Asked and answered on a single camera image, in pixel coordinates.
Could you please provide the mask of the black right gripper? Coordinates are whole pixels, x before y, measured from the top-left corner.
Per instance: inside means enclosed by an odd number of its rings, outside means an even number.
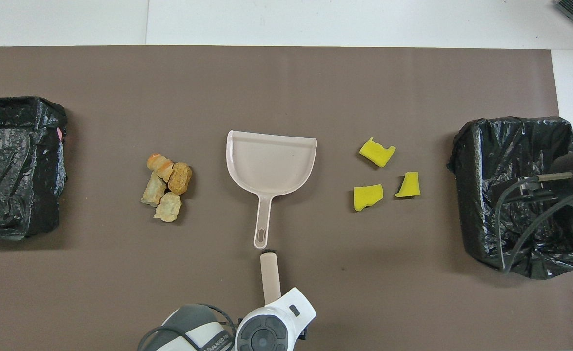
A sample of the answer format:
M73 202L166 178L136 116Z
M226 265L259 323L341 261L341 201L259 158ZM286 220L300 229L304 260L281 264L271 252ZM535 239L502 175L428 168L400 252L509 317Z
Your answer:
M527 177L517 177L503 182L506 190L522 180L527 181L509 191L503 202L555 202L572 193L573 171L538 174L536 177L537 180L531 181Z

